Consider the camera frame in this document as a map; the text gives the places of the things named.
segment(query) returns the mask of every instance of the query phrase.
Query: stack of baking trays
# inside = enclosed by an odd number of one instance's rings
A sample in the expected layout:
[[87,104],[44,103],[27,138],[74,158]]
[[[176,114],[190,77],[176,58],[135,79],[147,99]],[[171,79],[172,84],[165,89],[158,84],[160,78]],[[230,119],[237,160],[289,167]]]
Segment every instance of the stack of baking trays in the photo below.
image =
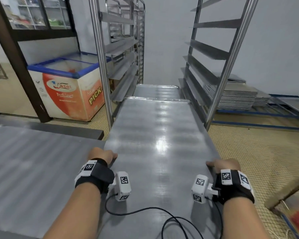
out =
[[[204,85],[203,89],[213,99],[216,86]],[[249,110],[254,104],[257,94],[257,89],[242,81],[228,82],[218,104],[218,109]]]
[[271,96],[268,95],[267,93],[262,92],[262,91],[259,90],[253,105],[255,105],[255,106],[266,106],[268,104],[268,101],[269,101],[270,97]]

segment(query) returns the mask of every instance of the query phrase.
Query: freezer logo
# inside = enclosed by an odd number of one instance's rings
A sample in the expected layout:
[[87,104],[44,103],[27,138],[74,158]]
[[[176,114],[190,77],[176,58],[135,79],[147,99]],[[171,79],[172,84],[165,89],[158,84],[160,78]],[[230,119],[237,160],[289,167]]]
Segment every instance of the freezer logo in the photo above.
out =
[[99,94],[101,94],[101,92],[102,92],[102,89],[101,89],[101,87],[99,87],[99,88],[94,92],[94,94],[91,96],[91,98],[89,99],[89,103],[90,103],[90,105],[93,104],[93,101],[95,101],[95,99],[99,96]]
[[60,92],[72,92],[76,90],[75,85],[65,83],[65,82],[57,82],[55,80],[49,80],[47,82],[48,87]]

